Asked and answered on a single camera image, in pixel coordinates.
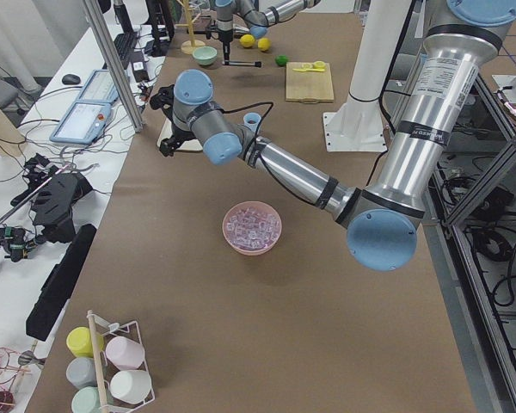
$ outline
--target wooden cutting board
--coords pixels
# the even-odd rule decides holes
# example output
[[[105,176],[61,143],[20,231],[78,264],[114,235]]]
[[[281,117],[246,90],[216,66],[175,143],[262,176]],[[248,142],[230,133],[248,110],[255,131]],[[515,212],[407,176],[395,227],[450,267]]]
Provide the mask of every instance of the wooden cutting board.
[[[323,72],[299,72],[292,69],[301,68],[302,63],[290,62],[286,65],[286,100],[302,103],[334,102],[330,64],[327,63]]]

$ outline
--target lemon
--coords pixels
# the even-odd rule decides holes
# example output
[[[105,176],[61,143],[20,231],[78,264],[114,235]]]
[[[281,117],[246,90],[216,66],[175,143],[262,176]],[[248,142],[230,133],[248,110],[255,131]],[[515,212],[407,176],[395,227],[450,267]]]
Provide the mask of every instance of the lemon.
[[[267,52],[271,45],[272,42],[269,41],[267,37],[262,37],[260,40],[258,40],[258,48],[261,50],[261,52]]]
[[[255,37],[252,34],[245,34],[241,37],[241,39],[239,39],[239,41],[241,42],[241,46],[249,48],[254,45]]]

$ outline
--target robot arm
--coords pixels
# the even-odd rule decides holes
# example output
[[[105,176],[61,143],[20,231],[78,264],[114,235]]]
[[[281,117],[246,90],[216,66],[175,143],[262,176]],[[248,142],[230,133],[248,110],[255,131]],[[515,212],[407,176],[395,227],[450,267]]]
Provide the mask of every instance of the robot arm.
[[[210,78],[201,71],[184,71],[176,80],[174,129],[198,139],[213,163],[240,157],[302,200],[330,212],[347,228],[348,248],[363,265],[383,271],[400,268],[415,253],[416,228],[425,213],[421,197],[478,68],[497,56],[516,16],[516,0],[503,3],[512,1],[511,13],[508,4],[500,8],[497,3],[490,16],[476,21],[470,15],[477,12],[478,0],[440,2],[424,40],[427,59],[384,168],[378,181],[363,190],[342,185],[247,127],[228,122],[212,100]]]
[[[230,65],[230,43],[233,41],[233,15],[239,15],[249,28],[250,33],[256,39],[260,39],[266,35],[269,26],[291,18],[303,9],[314,7],[320,1],[286,0],[262,13],[255,9],[252,0],[217,0],[218,38],[222,42],[224,64]]]

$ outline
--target lime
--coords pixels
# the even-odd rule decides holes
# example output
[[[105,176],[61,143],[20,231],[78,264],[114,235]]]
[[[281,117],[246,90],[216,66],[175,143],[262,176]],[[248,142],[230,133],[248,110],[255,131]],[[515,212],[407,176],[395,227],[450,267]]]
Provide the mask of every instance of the lime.
[[[260,40],[258,40],[258,48],[261,50],[261,52],[267,52],[271,45],[272,42],[269,41],[267,37],[262,37]]]
[[[289,61],[289,58],[287,56],[285,56],[284,54],[280,54],[279,56],[277,56],[275,58],[275,63],[277,64],[277,66],[286,66],[288,61]]]
[[[241,37],[241,39],[239,39],[239,41],[241,42],[241,46],[249,48],[252,47],[252,45],[254,45],[255,37],[252,34],[245,34]]]

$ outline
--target green bowl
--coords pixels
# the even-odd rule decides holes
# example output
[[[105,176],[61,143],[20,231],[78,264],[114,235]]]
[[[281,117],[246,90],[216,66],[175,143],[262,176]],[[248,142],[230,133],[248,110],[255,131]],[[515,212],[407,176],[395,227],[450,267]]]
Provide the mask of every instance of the green bowl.
[[[216,61],[218,50],[210,46],[202,46],[193,50],[193,58],[201,66],[211,65]]]

